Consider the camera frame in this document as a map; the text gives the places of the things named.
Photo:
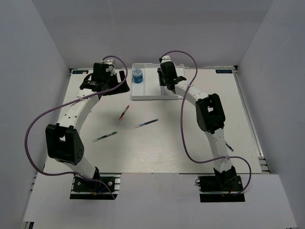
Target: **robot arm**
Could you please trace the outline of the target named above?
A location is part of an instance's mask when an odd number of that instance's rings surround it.
[[[158,69],[160,86],[166,86],[175,94],[184,96],[189,86],[187,80],[177,76],[169,56],[162,57],[160,61],[160,69]],[[185,99],[196,107],[197,123],[209,140],[213,157],[229,156],[224,140],[224,110],[219,96],[208,95],[191,85]],[[214,172],[223,187],[236,177],[235,168],[228,158],[215,160]]]
[[[91,109],[99,102],[102,95],[94,95],[86,99],[82,98],[113,88],[119,84],[112,62],[113,60],[108,60],[105,63],[94,64],[93,74],[87,75],[80,86],[78,93],[80,101],[73,104],[57,124],[49,124],[45,130],[49,157],[64,163],[74,172],[93,179],[100,179],[99,170],[84,156],[84,145],[81,142],[79,133]],[[122,81],[125,78],[125,73],[124,71],[119,73]],[[129,87],[124,82],[119,88],[103,95],[127,91],[129,91]],[[92,184],[92,182],[87,181],[87,183],[88,186],[95,185],[94,182]]]

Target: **white plastic tray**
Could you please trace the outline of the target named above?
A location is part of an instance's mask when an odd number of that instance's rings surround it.
[[[143,71],[143,81],[135,83],[132,81],[132,100],[177,100],[181,96],[175,95],[166,87],[159,85],[157,69],[160,64],[154,63],[134,63],[132,69],[140,68]],[[178,76],[184,76],[184,65],[176,66]]]

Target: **blue pen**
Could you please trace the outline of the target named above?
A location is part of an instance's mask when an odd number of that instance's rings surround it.
[[[138,128],[138,127],[141,127],[141,126],[150,124],[150,123],[154,123],[154,122],[157,122],[158,120],[159,120],[159,119],[157,118],[157,119],[151,120],[151,121],[149,121],[149,122],[146,122],[146,123],[142,123],[142,124],[140,124],[140,125],[137,125],[137,126],[135,126],[134,128]]]

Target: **pen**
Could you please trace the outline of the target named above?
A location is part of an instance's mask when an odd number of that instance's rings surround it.
[[[230,147],[230,145],[225,141],[225,145],[233,152],[234,149],[232,147]]]
[[[149,121],[149,122],[146,122],[146,123],[142,123],[142,124],[140,124],[140,125],[137,125],[137,126],[135,126],[134,128],[138,128],[138,127],[141,127],[141,126],[150,124],[150,123],[154,123],[154,122],[157,122],[158,120],[159,120],[159,119],[157,118],[157,119],[151,120],[151,121]]]
[[[128,105],[128,106],[125,108],[125,110],[123,111],[123,113],[122,113],[121,116],[119,117],[119,120],[122,119],[122,117],[124,116],[124,114],[126,113],[126,111],[128,110],[129,107],[130,107],[130,106]]]
[[[104,136],[102,136],[102,137],[98,137],[98,138],[96,138],[96,139],[92,140],[92,142],[96,142],[96,141],[98,141],[98,140],[101,140],[101,139],[107,138],[107,137],[109,137],[109,136],[111,136],[111,135],[114,135],[114,134],[116,134],[116,133],[118,133],[118,132],[117,132],[117,131],[115,131],[115,132],[112,132],[112,133],[110,133],[110,134],[104,135]]]

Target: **gray wall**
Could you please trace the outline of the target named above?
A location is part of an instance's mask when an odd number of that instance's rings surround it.
[[[275,0],[239,68],[267,163],[305,228],[305,1]]]
[[[188,51],[199,66],[239,64],[272,0],[33,0],[68,67],[108,54],[131,67]],[[186,66],[192,61],[180,55]]]
[[[38,114],[62,103],[69,70],[30,0],[1,1],[0,31],[0,228],[18,229],[35,176],[24,134]],[[30,134],[30,152],[40,168],[44,129],[57,115],[38,121]]]

